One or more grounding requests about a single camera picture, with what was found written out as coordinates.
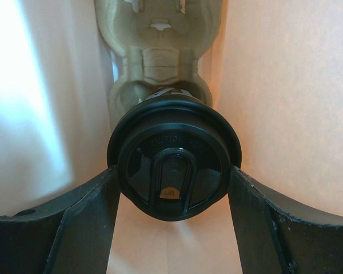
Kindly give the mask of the brown takeout coffee cup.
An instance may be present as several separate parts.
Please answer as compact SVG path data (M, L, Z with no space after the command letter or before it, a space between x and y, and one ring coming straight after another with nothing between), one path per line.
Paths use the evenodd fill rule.
M151 100L154 98L166 99L166 98L171 97L171 96L177 96L177 97L180 97L182 99L188 99L188 100L193 99L193 100L196 100L198 103L202 103L201 100L192 96L192 94L186 89L175 88L175 87L167 87L167 88L162 88L162 89L156 91L155 93L149 95L145 99L139 98L137 105L143 103L144 101L148 101L148 100Z

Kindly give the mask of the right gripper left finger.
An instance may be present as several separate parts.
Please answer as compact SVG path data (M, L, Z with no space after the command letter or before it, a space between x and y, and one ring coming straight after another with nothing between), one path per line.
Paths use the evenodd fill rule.
M0 216L0 273L106 273L120 198L115 167L14 216Z

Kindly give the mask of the black coffee cup lid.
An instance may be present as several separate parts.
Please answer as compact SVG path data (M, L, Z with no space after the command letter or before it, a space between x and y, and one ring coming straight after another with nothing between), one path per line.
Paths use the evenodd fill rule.
M122 193L145 214L185 220L228 191L240 167L237 134L217 111L171 96L134 106L118 122L107 148Z

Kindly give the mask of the orange paper gift bag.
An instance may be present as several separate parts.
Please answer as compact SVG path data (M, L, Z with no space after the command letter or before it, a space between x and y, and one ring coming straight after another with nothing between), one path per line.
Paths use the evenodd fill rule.
M120 58L93 1L0 1L0 216L106 168ZM242 169L343 216L343 1L225 1L199 72ZM240 273L228 199L176 223L121 197L108 273Z

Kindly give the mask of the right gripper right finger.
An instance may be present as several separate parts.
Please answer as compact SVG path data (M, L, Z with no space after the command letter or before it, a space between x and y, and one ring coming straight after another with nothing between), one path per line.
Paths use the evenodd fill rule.
M243 273L343 273L343 217L232 167L228 197Z

